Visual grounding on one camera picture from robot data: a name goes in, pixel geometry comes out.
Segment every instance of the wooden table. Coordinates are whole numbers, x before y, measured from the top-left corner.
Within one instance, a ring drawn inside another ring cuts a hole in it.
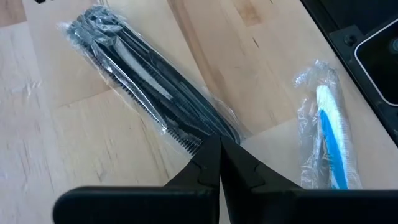
[[[0,9],[0,223],[50,223],[54,201],[71,188],[163,185],[184,167],[189,157],[165,144],[57,27],[94,0],[22,0],[22,16],[12,2]],[[100,3],[230,106],[248,131],[243,146],[297,183],[303,95],[292,79],[317,58],[329,62],[340,75],[364,188],[398,187],[395,144],[299,0]]]

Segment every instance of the clear plastic wrap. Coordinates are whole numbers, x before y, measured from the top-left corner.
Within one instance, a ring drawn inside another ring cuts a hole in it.
[[[302,187],[360,189],[343,93],[336,70],[317,60],[294,79],[308,96],[298,109]]]
[[[64,24],[71,44],[88,58],[105,80],[112,79],[190,154],[214,134],[237,143],[237,119],[228,122],[158,51],[107,7],[93,6],[76,21]]]

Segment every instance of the wood grain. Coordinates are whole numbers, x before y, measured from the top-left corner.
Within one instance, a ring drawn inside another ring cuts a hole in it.
[[[28,24],[0,28],[0,43],[0,223],[48,223],[56,145]]]
[[[71,47],[62,32],[64,25],[75,20],[94,1],[61,0],[37,4],[23,0],[23,3],[49,106],[58,108],[108,91],[110,87],[98,71]]]
[[[0,27],[26,21],[22,0],[0,0]]]
[[[162,185],[177,174],[189,157],[165,143],[173,141],[57,29],[93,1],[23,3],[27,22],[0,28],[0,223],[51,223],[53,203],[73,187]],[[198,88],[232,107],[251,132],[243,146],[295,182],[303,95],[292,78],[316,58],[330,62],[340,74],[364,187],[398,187],[398,149],[299,1],[104,3]],[[229,223],[224,201],[220,217]]]

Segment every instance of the black plastic object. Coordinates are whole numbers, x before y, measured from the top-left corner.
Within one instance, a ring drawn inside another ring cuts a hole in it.
[[[218,223],[223,181],[232,224],[398,222],[398,191],[304,190],[228,138],[207,139],[164,187],[84,187],[53,210],[64,223]]]
[[[398,18],[396,0],[302,0],[326,40],[398,145],[398,32],[379,35]]]
[[[191,154],[214,134],[240,143],[239,133],[206,98],[108,8],[87,10],[67,36]]]

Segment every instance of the light wood surface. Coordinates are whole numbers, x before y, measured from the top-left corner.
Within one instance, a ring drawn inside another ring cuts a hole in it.
[[[22,0],[0,0],[0,27],[26,21]]]
[[[0,223],[51,223],[53,203],[71,188],[163,185],[189,160],[63,37],[57,24],[93,3],[23,0],[27,21],[0,28]],[[398,187],[398,149],[300,1],[100,3],[234,109],[249,131],[243,147],[297,183],[303,95],[292,79],[317,58],[330,62],[340,74],[364,188]]]

